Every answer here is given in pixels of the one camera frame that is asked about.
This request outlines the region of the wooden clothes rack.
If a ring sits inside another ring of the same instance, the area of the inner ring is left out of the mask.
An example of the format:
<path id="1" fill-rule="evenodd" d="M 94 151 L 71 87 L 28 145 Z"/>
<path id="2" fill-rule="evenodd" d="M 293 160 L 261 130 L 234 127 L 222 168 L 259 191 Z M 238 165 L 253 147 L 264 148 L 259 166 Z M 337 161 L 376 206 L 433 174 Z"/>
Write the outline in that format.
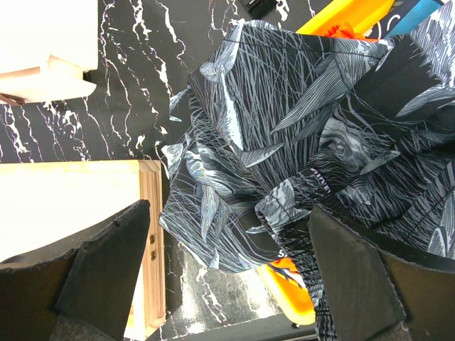
<path id="1" fill-rule="evenodd" d="M 150 202 L 149 240 L 124 335 L 145 340 L 166 320 L 158 161 L 1 164 L 1 260 L 91 227 L 140 199 Z"/>

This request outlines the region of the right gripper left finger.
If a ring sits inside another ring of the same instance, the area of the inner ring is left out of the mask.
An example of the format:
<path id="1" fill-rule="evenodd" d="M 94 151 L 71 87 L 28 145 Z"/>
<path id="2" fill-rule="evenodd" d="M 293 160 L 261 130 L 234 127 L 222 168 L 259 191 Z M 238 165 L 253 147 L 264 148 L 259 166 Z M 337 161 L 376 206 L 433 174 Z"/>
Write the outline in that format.
<path id="1" fill-rule="evenodd" d="M 123 340 L 150 225 L 138 200 L 1 262 L 2 340 Z"/>

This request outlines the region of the patterned blue orange shorts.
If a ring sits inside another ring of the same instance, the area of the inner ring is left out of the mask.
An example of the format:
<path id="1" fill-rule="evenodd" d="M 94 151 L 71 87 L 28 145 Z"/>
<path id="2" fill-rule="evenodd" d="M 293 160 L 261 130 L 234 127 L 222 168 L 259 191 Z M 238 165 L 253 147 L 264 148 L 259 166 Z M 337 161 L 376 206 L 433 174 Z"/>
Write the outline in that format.
<path id="1" fill-rule="evenodd" d="M 280 258 L 268 264 L 268 267 L 276 274 L 293 283 L 299 288 L 306 288 L 301 274 L 298 272 L 294 262 L 289 258 Z"/>

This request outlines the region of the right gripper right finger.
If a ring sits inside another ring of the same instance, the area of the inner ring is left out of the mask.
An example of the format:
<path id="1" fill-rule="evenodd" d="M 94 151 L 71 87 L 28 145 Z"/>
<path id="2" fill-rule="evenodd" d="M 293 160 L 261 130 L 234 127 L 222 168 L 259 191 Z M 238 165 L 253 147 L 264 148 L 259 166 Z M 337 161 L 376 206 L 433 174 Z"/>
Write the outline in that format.
<path id="1" fill-rule="evenodd" d="M 454 260 L 322 205 L 309 232 L 339 340 L 454 339 Z"/>

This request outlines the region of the dark grey patterned shorts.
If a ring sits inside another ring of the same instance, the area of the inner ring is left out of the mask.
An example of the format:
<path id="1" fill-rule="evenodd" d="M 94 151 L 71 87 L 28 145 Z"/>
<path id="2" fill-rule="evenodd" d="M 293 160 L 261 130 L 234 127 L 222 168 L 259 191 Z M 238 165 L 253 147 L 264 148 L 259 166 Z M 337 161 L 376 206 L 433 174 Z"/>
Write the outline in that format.
<path id="1" fill-rule="evenodd" d="M 320 340 L 339 340 L 310 234 L 326 204 L 400 244 L 454 258 L 454 3 L 370 42 L 234 26 L 172 100 L 160 225 L 205 266 L 290 258 Z"/>

